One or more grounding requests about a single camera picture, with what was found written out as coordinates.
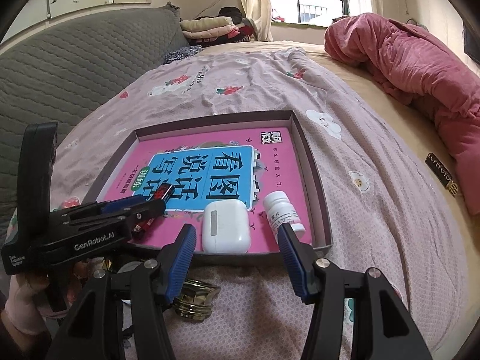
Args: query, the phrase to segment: folded blanket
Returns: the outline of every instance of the folded blanket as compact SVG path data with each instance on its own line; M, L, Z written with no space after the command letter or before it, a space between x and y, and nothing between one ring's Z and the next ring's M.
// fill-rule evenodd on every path
M212 28L223 27L233 24L231 17L204 17L200 20L183 20L180 22L180 27L184 31L198 32L211 30Z
M325 51L365 68L385 92L435 123L457 161L467 209L480 213L480 78L423 28L372 13L332 24Z
M183 31L183 35L187 39L215 38L217 36L226 35L234 29L235 29L234 24L227 24L226 26L215 27L215 28L212 28L211 30L205 30L205 31L198 31L198 32Z

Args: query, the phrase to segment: folded clothes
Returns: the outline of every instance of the folded clothes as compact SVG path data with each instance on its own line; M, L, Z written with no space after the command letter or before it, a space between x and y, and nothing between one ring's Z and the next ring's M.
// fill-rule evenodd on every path
M217 38L209 39L189 39L190 45L201 45L202 47L216 46L217 44L249 42L250 37L243 34L241 31L231 31L227 35L222 35Z
M233 24L231 17L204 17L200 20L182 20L180 27L184 31L199 32L211 30L212 28L223 27Z
M243 20L243 14L237 7L223 7L219 10L218 15L216 16L201 16L197 17L195 20L203 19L204 17L230 17L234 25L240 24Z
M183 31L183 35L187 39L215 38L217 36L226 35L232 30L234 30L235 28L236 27L234 24L227 24L226 26L223 26L223 27L216 27L216 28L212 28L211 30L205 30L205 31L198 31L198 32Z
M254 29L253 27L250 27L250 26L246 26L245 24L243 23L240 23L238 25L238 29L240 30L240 33L242 33L243 35L253 35L254 34Z

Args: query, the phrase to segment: gray sofa cushion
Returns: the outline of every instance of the gray sofa cushion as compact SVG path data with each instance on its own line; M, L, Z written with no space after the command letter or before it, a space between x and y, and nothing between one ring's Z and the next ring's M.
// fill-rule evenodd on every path
M0 240L15 208L25 127L58 121L63 140L93 110L163 64L166 53L185 46L167 5L73 19L0 55Z

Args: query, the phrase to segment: gold metal jar lid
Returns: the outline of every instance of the gold metal jar lid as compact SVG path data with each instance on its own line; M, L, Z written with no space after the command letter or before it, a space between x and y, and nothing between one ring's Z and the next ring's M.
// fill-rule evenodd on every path
M175 312L193 321L203 321L212 314L212 300L219 292L219 286L186 279L180 295L173 300Z

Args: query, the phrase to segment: lighter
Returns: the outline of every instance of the lighter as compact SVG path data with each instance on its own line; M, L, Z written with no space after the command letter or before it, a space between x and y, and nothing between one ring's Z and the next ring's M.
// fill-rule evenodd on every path
M153 196L149 200L157 200L160 199L166 205L172 196L173 192L175 191L175 187L171 184L162 183L154 192ZM145 232L152 226L153 221L155 218L151 218L147 221L142 221L137 223L137 225L133 228L131 235L134 239L142 239L145 235Z

